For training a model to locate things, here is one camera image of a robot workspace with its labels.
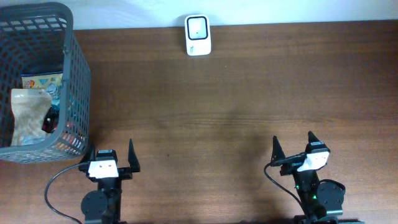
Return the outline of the beige kraft paper pouch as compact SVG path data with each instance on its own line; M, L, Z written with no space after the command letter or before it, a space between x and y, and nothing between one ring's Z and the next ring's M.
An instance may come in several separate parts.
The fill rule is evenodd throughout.
M49 137L42 130L52 97L43 89L12 89L14 133L11 146L38 144Z

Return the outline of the black and red snack packet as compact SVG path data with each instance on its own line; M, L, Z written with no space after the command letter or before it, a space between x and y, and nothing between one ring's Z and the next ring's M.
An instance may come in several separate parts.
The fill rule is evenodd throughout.
M59 111L50 107L45 115L44 122L42 125L42 130L46 133L53 133L58 126L59 121Z

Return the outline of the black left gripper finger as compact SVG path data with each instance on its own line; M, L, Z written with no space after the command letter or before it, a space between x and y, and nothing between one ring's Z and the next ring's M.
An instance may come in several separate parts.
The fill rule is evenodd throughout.
M135 150L134 150L134 145L132 139L129 140L129 150L128 150L128 159L127 159L131 172L140 172L141 171L141 165L138 161L138 158L136 156Z
M91 162L95 160L95 145L90 144L86 154L82 157L80 164L85 162Z

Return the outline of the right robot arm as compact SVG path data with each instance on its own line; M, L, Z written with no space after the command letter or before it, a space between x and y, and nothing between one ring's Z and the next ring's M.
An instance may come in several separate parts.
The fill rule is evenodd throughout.
M327 165L329 156L329 147L311 131L305 150L289 157L284 154L277 136L272 138L271 161L265 165L264 174L300 205L303 215L294 216L293 223L361 223L358 219L339 219L343 214L346 187L335 180L318 178L317 172ZM292 175L297 195L276 182L267 173L268 167L280 167L281 176Z

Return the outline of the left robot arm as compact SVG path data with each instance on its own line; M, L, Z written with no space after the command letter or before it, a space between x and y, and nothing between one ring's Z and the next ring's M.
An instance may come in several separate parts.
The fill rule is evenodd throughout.
M118 167L115 150L96 151L94 146L83 156L78 166L79 171L98 184L97 189L87 193L81 201L85 223L122 223L122 181L131 180L133 173L141 171L132 141L129 142L127 161L127 167Z

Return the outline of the blue mouthwash bottle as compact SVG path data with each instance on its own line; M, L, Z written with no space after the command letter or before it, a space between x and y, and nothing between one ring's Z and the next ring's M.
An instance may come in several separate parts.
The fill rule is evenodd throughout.
M60 110L60 90L59 87L51 83L47 88L47 93L52 97L52 102L51 106L54 110L59 111Z

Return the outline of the yellow wet wipes pack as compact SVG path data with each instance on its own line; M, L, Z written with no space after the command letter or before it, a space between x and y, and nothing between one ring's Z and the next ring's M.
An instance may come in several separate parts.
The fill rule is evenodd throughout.
M22 75L25 89L58 90L62 85L63 73L44 73L39 75Z

